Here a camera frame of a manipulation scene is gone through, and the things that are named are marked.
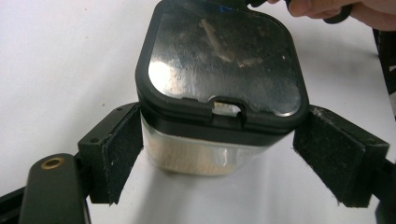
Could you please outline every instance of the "white surface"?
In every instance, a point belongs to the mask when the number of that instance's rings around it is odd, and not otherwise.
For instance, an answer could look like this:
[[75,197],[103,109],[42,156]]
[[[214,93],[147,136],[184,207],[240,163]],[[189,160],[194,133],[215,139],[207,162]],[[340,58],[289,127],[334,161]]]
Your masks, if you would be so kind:
[[[137,100],[134,69],[158,1],[0,1],[0,195],[24,186],[48,155],[77,141],[119,105]],[[290,30],[313,105],[391,144],[396,124],[371,29],[260,10]],[[175,175],[139,156],[119,205],[90,205],[93,223],[375,223],[337,204],[291,149],[292,135],[234,175]]]

